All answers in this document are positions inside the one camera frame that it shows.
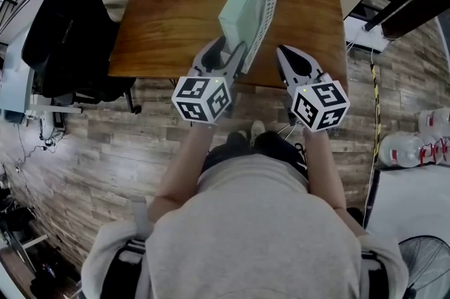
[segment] wooden table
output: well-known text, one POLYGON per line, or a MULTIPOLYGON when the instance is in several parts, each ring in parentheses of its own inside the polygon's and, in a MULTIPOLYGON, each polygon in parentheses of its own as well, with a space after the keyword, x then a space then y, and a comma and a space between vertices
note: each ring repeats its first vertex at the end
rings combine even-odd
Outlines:
MULTIPOLYGON (((129 0, 109 75, 178 78, 195 55, 221 35, 217 16, 226 0, 129 0)), ((276 69, 279 44, 315 57, 347 90, 347 59, 340 0, 278 0, 275 16, 243 84, 285 85, 276 69)))

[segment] gray t-shirt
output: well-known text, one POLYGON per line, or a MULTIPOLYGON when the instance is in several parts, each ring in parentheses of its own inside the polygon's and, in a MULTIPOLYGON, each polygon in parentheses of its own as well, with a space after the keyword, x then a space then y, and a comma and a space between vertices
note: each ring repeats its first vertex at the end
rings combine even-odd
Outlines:
MULTIPOLYGON (((389 299, 402 298, 408 272, 398 244, 356 238, 291 165, 234 158, 206 171, 198 188, 155 224, 135 298, 366 299, 361 250, 383 262, 389 299)), ((136 230, 134 222, 101 228, 82 270, 88 299, 100 298, 113 257, 136 230)))

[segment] wooden floor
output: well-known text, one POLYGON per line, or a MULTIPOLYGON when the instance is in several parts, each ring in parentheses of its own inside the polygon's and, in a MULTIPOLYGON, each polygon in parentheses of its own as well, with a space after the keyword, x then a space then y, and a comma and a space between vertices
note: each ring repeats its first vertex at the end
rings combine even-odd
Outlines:
MULTIPOLYGON (((364 206, 373 155, 374 94, 369 67, 371 53, 352 49, 348 58, 352 106, 339 128, 330 133, 334 158, 350 205, 364 206)), ((413 131, 422 109, 450 106, 450 75, 437 26, 432 20, 374 55, 380 83, 382 134, 413 131)), ((267 129, 286 124, 283 90, 237 87, 232 118, 222 118, 214 145, 229 132, 249 129, 260 119, 267 129)), ((142 113, 127 112, 124 100, 84 106, 81 115, 67 116, 67 132, 54 154, 35 151, 22 174, 14 170, 23 158, 18 128, 0 124, 0 161, 14 194, 37 208, 38 231, 78 267, 102 223, 130 218, 133 195, 149 200, 170 158, 188 132, 171 103, 168 80, 138 80, 134 100, 142 113)), ((39 125, 20 127, 26 153, 41 142, 39 125)), ((302 142, 300 128, 289 138, 302 142)))

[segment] white table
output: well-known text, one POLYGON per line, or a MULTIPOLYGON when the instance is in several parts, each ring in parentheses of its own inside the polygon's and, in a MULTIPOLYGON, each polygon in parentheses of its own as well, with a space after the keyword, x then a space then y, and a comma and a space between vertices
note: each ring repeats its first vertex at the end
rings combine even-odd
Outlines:
POLYGON ((26 27, 6 49, 3 77, 0 81, 0 109, 26 113, 28 110, 80 114, 81 108, 30 103, 34 70, 22 60, 22 47, 27 39, 26 27))

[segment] electric fan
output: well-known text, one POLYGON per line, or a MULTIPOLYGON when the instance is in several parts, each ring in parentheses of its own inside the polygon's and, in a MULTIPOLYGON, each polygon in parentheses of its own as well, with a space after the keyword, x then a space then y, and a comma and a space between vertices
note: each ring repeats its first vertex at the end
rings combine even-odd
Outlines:
POLYGON ((404 299, 443 299, 450 291, 450 247, 434 236, 415 236, 399 244, 409 271, 404 299))

